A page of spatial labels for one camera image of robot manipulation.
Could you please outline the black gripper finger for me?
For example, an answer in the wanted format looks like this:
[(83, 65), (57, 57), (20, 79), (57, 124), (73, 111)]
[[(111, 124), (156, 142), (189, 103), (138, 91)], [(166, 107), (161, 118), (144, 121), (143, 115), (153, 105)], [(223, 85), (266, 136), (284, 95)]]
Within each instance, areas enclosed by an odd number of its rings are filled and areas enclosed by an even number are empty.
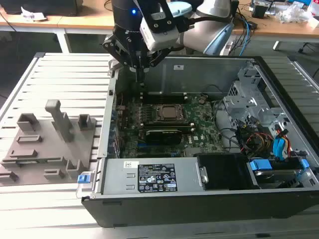
[(165, 48), (158, 51), (143, 50), (140, 55), (140, 85), (144, 85), (145, 74), (150, 67), (158, 65), (168, 54), (172, 52), (172, 48)]
[(137, 51), (134, 48), (132, 38), (126, 34), (123, 38), (118, 38), (115, 34), (105, 39), (102, 46), (123, 66), (129, 67), (132, 72), (135, 72), (136, 81), (141, 82), (141, 66), (137, 56)]

